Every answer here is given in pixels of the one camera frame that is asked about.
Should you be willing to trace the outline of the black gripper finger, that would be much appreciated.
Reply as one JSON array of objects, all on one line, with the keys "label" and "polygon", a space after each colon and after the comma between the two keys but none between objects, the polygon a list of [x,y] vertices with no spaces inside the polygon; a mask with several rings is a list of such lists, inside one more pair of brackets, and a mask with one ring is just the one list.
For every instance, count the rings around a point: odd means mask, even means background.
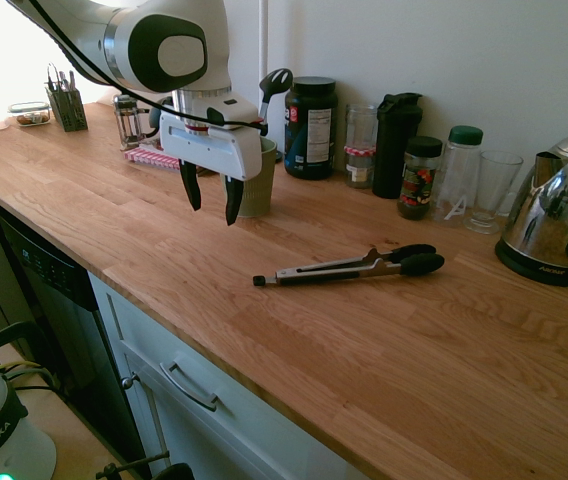
[{"label": "black gripper finger", "polygon": [[194,211],[201,208],[201,192],[197,181],[197,168],[183,159],[179,160],[180,175],[189,203]]},{"label": "black gripper finger", "polygon": [[226,224],[231,226],[236,222],[239,214],[244,193],[244,182],[223,175],[223,183],[226,194],[225,220]]}]

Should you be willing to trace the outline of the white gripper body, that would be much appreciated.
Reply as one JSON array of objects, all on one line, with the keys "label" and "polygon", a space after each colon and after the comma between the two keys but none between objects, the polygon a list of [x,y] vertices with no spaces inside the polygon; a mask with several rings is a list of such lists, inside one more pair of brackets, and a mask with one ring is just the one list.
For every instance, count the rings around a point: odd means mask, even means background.
[{"label": "white gripper body", "polygon": [[257,107],[241,96],[175,96],[175,114],[160,117],[164,152],[247,181],[262,169],[261,136],[251,124]]}]

